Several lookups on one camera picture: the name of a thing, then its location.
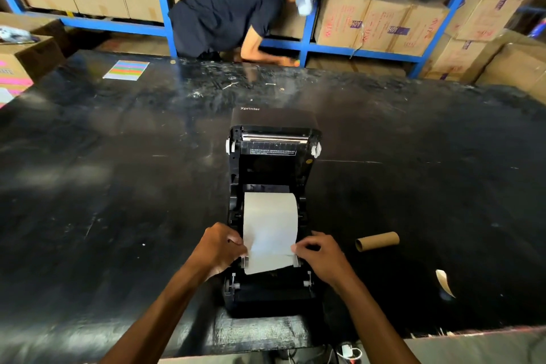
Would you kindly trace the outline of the black label printer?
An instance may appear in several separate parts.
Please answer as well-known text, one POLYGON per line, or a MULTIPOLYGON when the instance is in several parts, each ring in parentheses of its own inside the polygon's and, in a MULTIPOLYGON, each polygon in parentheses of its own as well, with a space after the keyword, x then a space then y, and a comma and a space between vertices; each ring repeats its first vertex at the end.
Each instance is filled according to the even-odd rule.
MULTIPOLYGON (((243 235, 246 192, 292 193, 298 212, 297 240, 311 235, 305 187, 321 152, 315 115, 290 108, 238 106, 226 141, 229 168, 227 225, 243 235)), ((223 273, 223 299, 233 318, 311 316, 321 306, 321 284, 308 263, 294 255, 292 267, 247 275, 247 256, 223 273)))

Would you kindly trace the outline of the cardboard box with pink labels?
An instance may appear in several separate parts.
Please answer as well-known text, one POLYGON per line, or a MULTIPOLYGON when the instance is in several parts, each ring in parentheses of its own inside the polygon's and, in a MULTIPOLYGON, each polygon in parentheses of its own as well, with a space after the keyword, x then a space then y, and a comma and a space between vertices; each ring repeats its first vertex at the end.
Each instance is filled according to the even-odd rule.
POLYGON ((32 43, 0 44, 0 108, 64 62, 51 36, 36 35, 32 43))

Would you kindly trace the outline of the curled paper scrap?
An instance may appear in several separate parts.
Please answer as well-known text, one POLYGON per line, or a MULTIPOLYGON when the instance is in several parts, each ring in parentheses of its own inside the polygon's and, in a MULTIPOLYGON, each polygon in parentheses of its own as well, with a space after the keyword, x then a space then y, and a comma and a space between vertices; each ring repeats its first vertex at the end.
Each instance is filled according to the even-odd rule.
POLYGON ((436 275, 436 278, 437 278, 437 280, 439 282, 439 285, 440 285, 440 287, 442 289, 442 292, 445 293, 447 296, 454 299, 455 295, 451 291, 451 288, 449 287, 447 273, 444 270, 436 269, 435 275, 436 275))

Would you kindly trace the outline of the person's left forearm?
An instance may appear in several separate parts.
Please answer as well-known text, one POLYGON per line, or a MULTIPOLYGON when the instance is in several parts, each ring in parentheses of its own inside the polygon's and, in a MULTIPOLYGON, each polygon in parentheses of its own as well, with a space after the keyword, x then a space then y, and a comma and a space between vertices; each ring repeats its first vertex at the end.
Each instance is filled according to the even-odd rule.
POLYGON ((187 262, 98 364, 158 364, 197 288, 215 273, 187 262))

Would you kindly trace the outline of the brown cardboard tube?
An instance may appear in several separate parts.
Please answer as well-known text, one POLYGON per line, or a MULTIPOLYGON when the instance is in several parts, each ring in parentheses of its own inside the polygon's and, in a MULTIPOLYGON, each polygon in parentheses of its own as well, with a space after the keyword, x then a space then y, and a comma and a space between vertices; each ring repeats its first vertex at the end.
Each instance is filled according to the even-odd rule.
POLYGON ((358 238, 354 242, 355 247, 359 252, 386 248, 398 245, 399 243, 399 235, 394 231, 358 238))

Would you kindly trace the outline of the person's left hand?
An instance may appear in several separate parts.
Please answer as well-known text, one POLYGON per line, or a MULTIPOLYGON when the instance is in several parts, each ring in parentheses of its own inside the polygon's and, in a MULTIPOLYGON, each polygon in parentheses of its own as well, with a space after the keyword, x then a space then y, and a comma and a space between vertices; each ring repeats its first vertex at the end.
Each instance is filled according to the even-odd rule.
POLYGON ((229 266, 229 247, 245 246, 239 233, 223 223, 208 227, 198 245, 185 262, 185 266, 195 272, 203 282, 229 266))

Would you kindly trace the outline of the stack of cardboard boxes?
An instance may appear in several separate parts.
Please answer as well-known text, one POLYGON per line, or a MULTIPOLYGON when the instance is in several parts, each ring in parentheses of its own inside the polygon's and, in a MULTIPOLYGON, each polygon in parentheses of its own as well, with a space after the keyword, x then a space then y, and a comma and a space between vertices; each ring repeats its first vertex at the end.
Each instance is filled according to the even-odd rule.
POLYGON ((420 78, 473 83, 509 36, 504 28, 525 0, 462 0, 420 78))

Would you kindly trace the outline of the person's right hand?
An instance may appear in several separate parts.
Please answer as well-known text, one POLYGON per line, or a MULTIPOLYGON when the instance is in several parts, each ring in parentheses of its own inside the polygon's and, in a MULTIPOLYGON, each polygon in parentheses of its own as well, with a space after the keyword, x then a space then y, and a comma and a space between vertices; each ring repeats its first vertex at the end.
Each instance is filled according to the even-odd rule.
POLYGON ((333 236, 312 231, 311 236, 295 244, 320 246, 316 258, 302 259, 311 266, 318 278, 329 284, 339 295, 366 289, 333 236))

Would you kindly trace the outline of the white label paper roll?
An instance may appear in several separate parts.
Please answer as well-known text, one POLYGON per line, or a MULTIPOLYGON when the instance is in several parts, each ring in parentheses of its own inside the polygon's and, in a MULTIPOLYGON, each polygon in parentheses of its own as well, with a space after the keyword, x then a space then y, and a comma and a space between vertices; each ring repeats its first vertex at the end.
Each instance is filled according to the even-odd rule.
POLYGON ((292 193, 246 192, 243 201, 243 243, 247 248, 247 275, 294 265, 298 212, 292 193))

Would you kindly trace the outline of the blue metal shelf rack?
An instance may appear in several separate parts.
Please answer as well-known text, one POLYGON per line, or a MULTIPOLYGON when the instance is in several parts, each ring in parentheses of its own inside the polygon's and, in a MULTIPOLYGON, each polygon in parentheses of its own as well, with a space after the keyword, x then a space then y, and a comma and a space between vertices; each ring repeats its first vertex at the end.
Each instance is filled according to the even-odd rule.
MULTIPOLYGON (((315 24, 317 18, 317 7, 314 7, 310 15, 306 18, 305 28, 303 37, 299 41, 290 41, 287 39, 274 39, 267 38, 263 41, 264 47, 269 48, 278 48, 278 49, 287 49, 294 50, 299 52, 299 59, 302 61, 301 67, 304 67, 306 64, 307 55, 309 52, 313 53, 325 53, 333 55, 342 55, 345 57, 366 57, 372 59, 382 59, 387 61, 400 61, 413 63, 413 69, 408 73, 410 78, 416 78, 419 76, 420 72, 424 68, 428 59, 431 57, 434 49, 440 43, 444 31, 449 24, 450 20, 453 18, 458 6, 462 0, 450 0, 448 2, 447 8, 449 9, 446 18, 438 27, 438 30, 434 34, 433 38, 427 45, 427 49, 421 56, 415 55, 402 55, 392 52, 382 52, 382 51, 372 51, 364 49, 351 49, 345 47, 333 47, 329 45, 323 45, 314 43, 313 38, 313 25, 315 24)), ((15 14, 18 15, 28 15, 28 16, 44 16, 48 18, 54 18, 61 20, 65 25, 82 28, 82 29, 92 29, 92 30, 104 30, 112 32, 126 32, 129 34, 137 35, 146 35, 146 36, 157 36, 164 37, 167 39, 169 46, 170 54, 172 57, 175 56, 175 46, 174 46, 174 37, 171 21, 167 16, 167 12, 170 7, 172 0, 158 0, 160 12, 163 17, 163 25, 147 25, 140 24, 134 21, 131 22, 119 22, 115 20, 107 19, 92 19, 81 16, 72 16, 72 10, 69 9, 69 13, 65 15, 51 15, 48 13, 41 13, 38 11, 29 11, 25 9, 23 0, 6 0, 9 7, 13 10, 15 14)))

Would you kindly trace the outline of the grey plastic packet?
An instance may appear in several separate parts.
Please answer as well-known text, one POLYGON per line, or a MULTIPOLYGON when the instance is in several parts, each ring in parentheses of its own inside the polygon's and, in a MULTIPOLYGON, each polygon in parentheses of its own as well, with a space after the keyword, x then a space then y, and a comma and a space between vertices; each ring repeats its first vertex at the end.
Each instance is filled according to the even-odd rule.
POLYGON ((27 30, 13 28, 7 25, 0 25, 0 44, 30 44, 38 43, 40 38, 27 30))

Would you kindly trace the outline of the plain brown cardboard box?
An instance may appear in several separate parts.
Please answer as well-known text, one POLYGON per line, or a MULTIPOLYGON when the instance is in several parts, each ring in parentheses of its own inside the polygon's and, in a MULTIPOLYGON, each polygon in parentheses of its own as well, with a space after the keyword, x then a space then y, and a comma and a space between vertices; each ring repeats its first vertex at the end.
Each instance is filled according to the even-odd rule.
POLYGON ((0 25, 25 30, 33 35, 51 36, 65 57, 73 53, 71 39, 59 19, 0 12, 0 25))

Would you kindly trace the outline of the striped coloured sticker sheet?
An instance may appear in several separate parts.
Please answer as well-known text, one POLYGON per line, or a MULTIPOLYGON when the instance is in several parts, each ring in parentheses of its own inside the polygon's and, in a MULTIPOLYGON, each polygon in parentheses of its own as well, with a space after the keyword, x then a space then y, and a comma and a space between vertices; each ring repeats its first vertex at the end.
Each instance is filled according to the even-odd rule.
POLYGON ((118 60, 109 71, 103 76, 103 79, 129 80, 137 81, 149 66, 149 62, 118 60))

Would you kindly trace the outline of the person's right forearm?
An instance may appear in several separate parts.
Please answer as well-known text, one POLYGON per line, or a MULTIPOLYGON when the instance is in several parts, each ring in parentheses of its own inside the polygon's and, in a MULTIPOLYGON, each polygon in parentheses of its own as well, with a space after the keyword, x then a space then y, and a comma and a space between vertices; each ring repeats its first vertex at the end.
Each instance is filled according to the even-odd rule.
POLYGON ((347 306, 370 364, 421 364, 358 278, 342 280, 335 290, 347 306))

